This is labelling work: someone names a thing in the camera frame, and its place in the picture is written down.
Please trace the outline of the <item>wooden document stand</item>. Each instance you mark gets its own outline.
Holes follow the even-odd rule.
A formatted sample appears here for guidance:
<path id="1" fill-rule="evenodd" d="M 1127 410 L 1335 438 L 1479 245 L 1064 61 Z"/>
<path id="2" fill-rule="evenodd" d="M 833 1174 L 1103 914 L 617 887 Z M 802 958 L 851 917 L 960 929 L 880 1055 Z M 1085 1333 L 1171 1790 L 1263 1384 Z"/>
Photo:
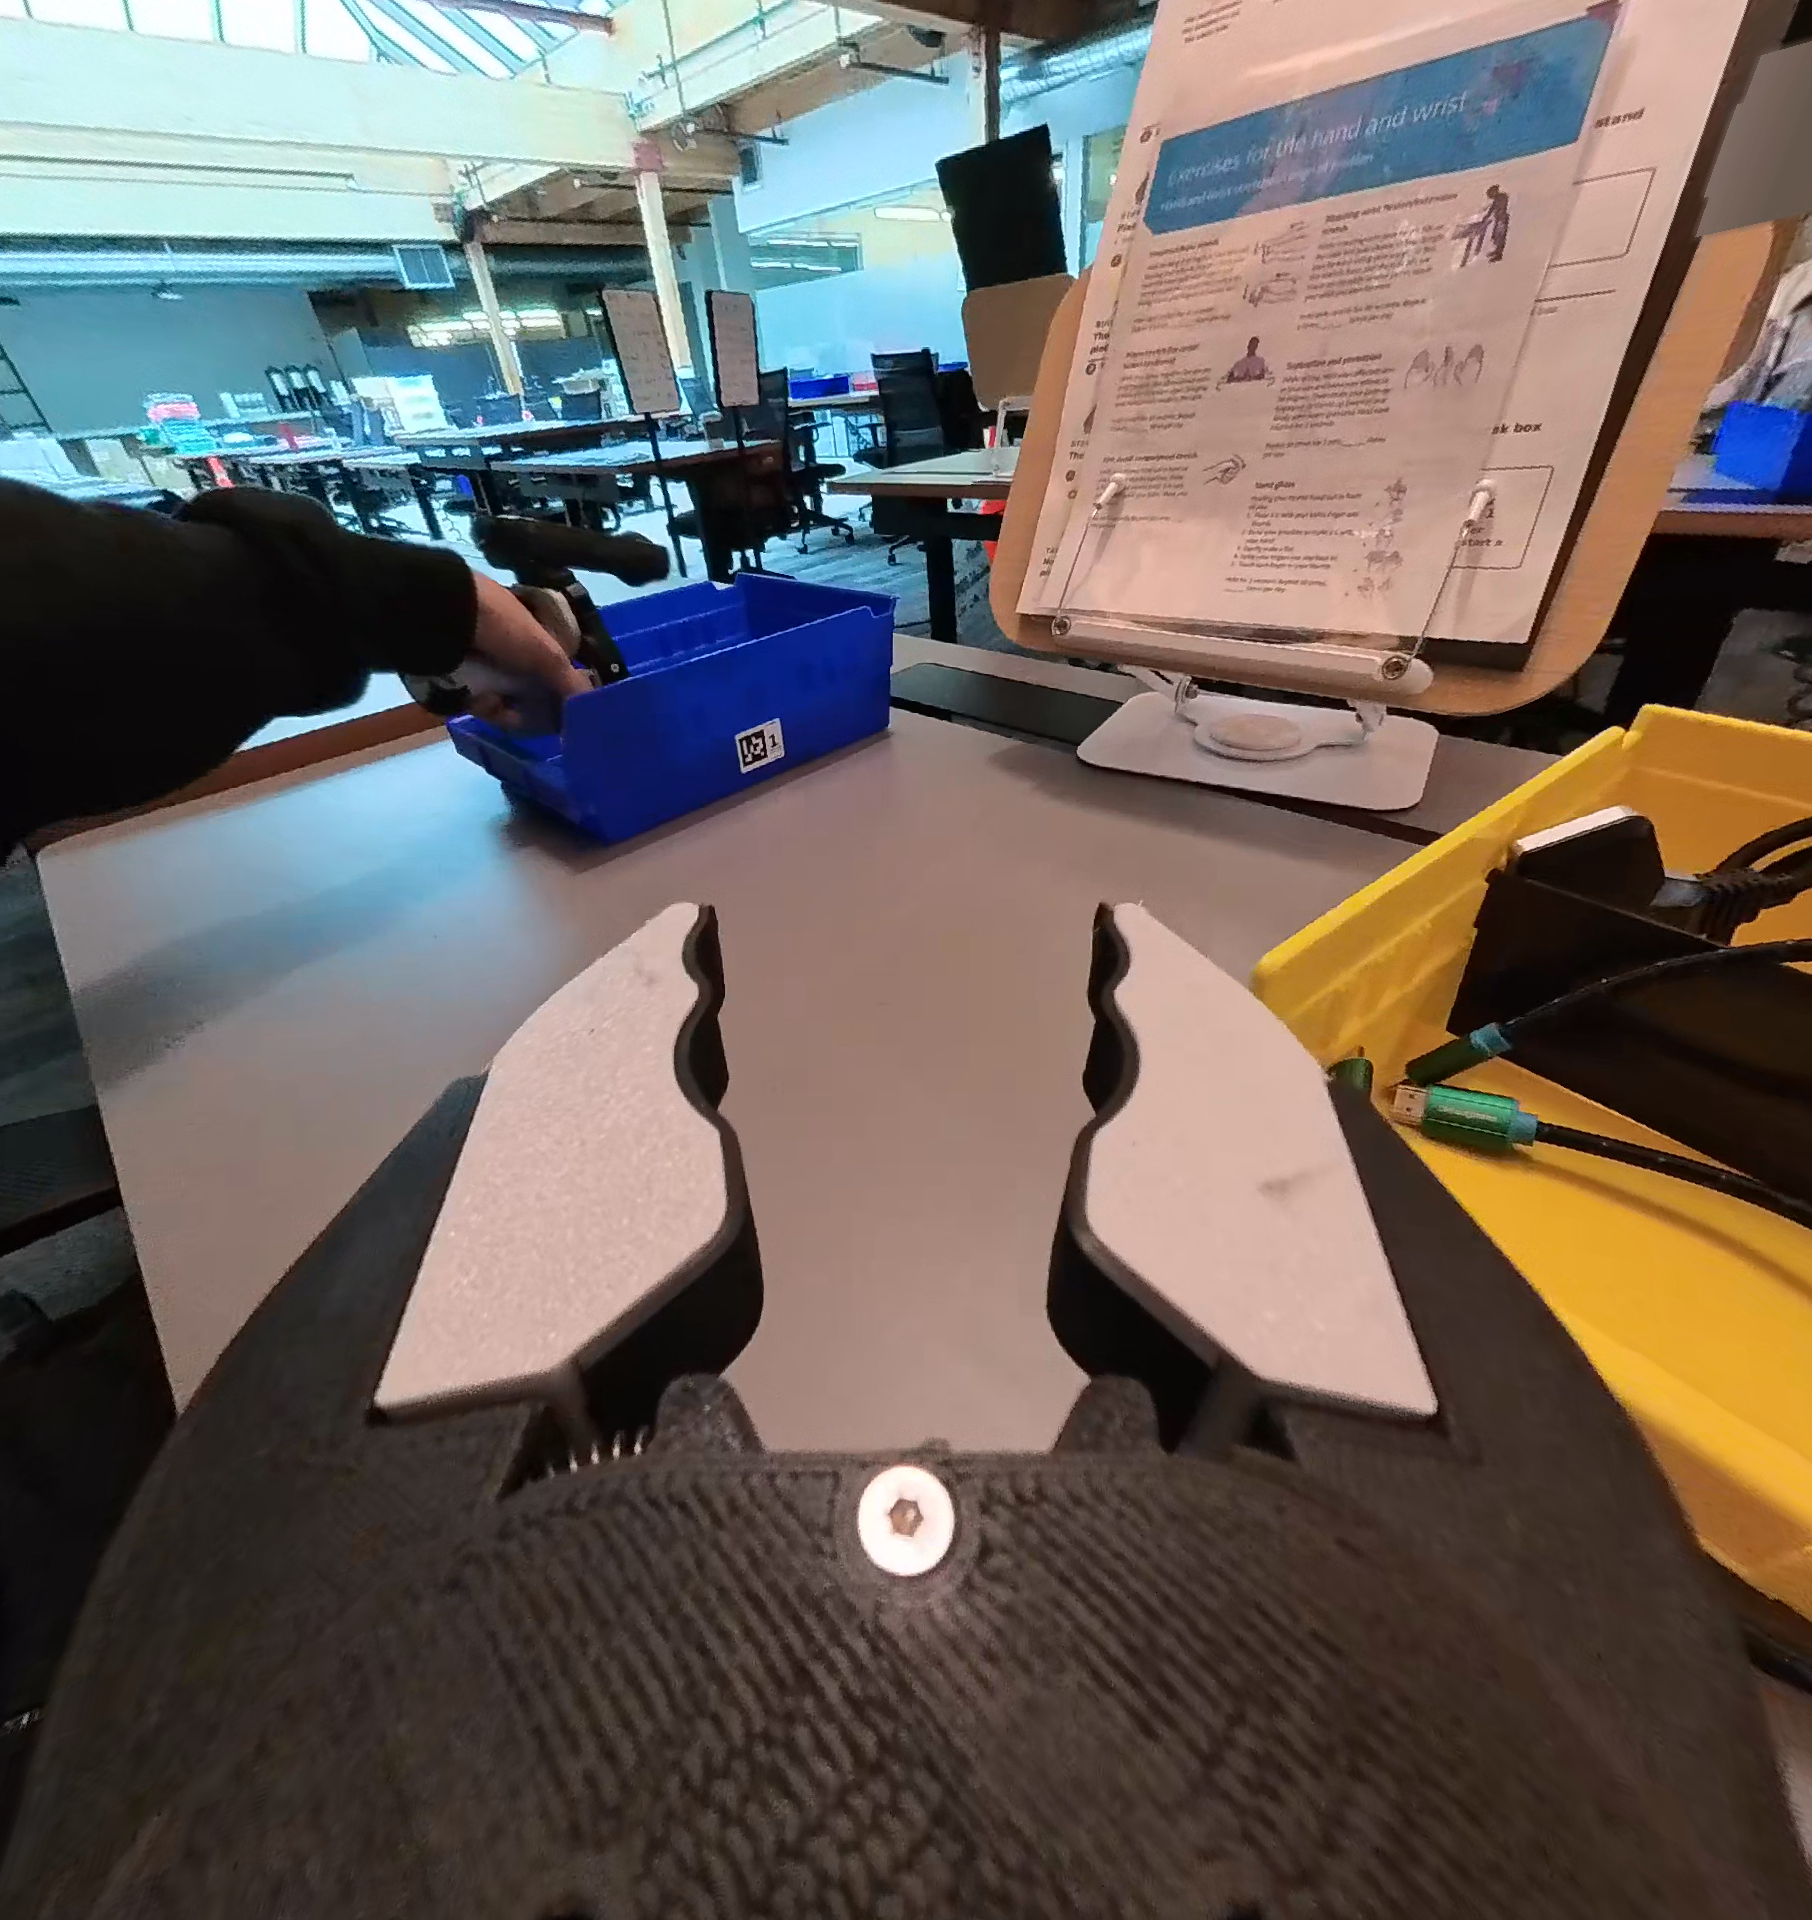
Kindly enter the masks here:
<path id="1" fill-rule="evenodd" d="M 1081 765 L 1420 805 L 1604 646 L 1769 238 L 1706 181 L 1793 3 L 1161 3 L 991 608 Z"/>
<path id="2" fill-rule="evenodd" d="M 983 410 L 1030 402 L 1049 323 L 1069 289 L 1068 273 L 967 289 L 960 328 L 973 399 Z"/>

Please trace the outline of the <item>person's left forearm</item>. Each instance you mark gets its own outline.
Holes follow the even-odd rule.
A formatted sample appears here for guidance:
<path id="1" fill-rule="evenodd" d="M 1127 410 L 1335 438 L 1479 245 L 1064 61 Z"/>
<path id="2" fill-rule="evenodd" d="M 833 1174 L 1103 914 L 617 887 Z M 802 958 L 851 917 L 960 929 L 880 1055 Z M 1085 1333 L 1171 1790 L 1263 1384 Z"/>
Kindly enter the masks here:
<path id="1" fill-rule="evenodd" d="M 161 801 L 371 675 L 448 675 L 472 568 L 285 492 L 181 512 L 0 480 L 0 868 L 32 836 Z"/>

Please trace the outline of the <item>black mesh office chair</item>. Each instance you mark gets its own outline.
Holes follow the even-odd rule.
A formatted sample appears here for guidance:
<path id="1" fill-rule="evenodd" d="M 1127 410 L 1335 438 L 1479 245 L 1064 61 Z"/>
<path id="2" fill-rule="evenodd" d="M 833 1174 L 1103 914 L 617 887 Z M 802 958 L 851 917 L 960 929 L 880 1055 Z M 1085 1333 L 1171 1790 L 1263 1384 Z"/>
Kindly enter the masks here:
<path id="1" fill-rule="evenodd" d="M 880 411 L 880 468 L 940 462 L 948 419 L 940 411 L 940 364 L 932 350 L 895 350 L 870 358 Z"/>

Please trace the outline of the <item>blue plastic bin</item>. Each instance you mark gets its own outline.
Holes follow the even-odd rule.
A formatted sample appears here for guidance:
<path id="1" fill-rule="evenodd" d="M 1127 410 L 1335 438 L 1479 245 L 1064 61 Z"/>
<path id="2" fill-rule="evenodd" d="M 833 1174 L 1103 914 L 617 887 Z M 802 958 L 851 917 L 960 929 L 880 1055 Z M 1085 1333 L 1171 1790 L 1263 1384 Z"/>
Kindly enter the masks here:
<path id="1" fill-rule="evenodd" d="M 1812 410 L 1731 402 L 1711 462 L 1719 475 L 1778 502 L 1812 502 Z"/>
<path id="2" fill-rule="evenodd" d="M 742 573 L 606 608 L 628 675 L 557 732 L 452 716 L 461 760 L 588 843 L 617 844 L 889 732 L 895 594 Z"/>

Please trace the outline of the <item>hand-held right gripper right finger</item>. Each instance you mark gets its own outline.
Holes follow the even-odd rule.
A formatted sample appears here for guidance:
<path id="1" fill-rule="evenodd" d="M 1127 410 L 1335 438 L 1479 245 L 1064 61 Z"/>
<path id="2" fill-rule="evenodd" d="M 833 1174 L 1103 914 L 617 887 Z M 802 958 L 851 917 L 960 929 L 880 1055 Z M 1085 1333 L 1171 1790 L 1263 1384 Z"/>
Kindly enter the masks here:
<path id="1" fill-rule="evenodd" d="M 1313 1055 L 1147 904 L 1102 904 L 1088 1121 L 1047 1325 L 1176 1451 L 1286 1451 L 1286 1417 L 1422 1432 L 1438 1391 Z"/>

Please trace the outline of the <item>black monitor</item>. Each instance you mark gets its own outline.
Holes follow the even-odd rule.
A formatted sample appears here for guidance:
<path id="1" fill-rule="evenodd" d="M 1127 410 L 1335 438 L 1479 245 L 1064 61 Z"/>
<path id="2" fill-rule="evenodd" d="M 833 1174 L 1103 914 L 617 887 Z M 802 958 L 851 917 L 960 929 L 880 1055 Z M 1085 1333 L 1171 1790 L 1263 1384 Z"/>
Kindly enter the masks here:
<path id="1" fill-rule="evenodd" d="M 940 155 L 938 186 L 967 293 L 1068 273 L 1047 124 Z"/>

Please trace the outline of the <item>yellow plastic bin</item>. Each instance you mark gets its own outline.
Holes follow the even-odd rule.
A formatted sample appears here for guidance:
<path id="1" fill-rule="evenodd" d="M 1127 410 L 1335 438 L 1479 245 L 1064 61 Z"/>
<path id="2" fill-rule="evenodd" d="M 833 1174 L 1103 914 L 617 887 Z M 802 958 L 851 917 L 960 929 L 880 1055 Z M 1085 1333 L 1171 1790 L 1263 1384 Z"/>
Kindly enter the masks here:
<path id="1" fill-rule="evenodd" d="M 1505 849 L 1607 805 L 1701 868 L 1812 815 L 1812 732 L 1641 710 L 1286 939 L 1252 995 L 1315 1060 L 1365 1051 L 1390 1088 L 1444 1042 Z M 1409 1146 L 1639 1421 L 1701 1547 L 1812 1621 L 1812 1233 L 1586 1154 Z"/>

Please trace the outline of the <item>person's left hand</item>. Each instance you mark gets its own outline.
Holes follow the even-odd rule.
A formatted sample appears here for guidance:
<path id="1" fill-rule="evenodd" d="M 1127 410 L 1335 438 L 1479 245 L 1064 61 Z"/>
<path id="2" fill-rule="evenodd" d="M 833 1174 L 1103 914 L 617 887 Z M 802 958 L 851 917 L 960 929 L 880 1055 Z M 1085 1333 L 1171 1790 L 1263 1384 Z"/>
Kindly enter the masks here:
<path id="1" fill-rule="evenodd" d="M 595 687 L 566 643 L 510 585 L 472 573 L 475 623 L 465 675 L 465 716 L 498 732 L 550 735 L 566 704 Z"/>

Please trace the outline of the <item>black hdmi switch box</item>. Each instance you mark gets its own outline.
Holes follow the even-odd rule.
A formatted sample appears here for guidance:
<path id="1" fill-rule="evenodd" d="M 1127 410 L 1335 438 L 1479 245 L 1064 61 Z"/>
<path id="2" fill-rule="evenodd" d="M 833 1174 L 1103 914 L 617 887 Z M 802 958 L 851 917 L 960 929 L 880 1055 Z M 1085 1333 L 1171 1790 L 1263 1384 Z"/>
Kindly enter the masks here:
<path id="1" fill-rule="evenodd" d="M 1614 909 L 1652 909 L 1669 882 L 1656 824 L 1629 805 L 1520 836 L 1504 870 Z"/>

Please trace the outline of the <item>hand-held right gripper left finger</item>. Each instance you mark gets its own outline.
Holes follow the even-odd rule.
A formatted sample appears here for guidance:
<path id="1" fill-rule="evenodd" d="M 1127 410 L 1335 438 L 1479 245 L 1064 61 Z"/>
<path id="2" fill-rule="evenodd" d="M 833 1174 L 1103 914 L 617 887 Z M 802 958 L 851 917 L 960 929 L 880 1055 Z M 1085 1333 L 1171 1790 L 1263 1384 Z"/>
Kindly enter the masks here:
<path id="1" fill-rule="evenodd" d="M 765 1276 L 726 1118 L 717 912 L 666 904 L 496 1051 L 371 1407 L 656 1428 L 747 1347 Z"/>

